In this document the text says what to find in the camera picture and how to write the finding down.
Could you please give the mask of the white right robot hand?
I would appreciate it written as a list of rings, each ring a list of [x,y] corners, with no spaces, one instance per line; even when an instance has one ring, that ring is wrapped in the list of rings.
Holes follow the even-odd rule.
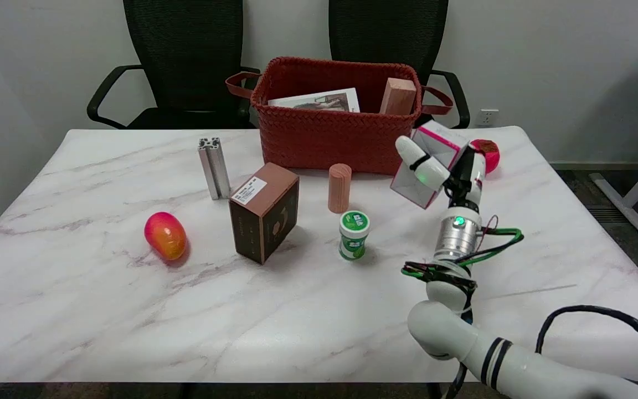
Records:
[[[486,157],[468,145],[458,151],[445,166],[430,150],[438,143],[423,134],[413,140],[400,136],[395,142],[401,164],[390,188],[418,207],[428,208],[441,192],[449,198],[449,207],[479,211]]]

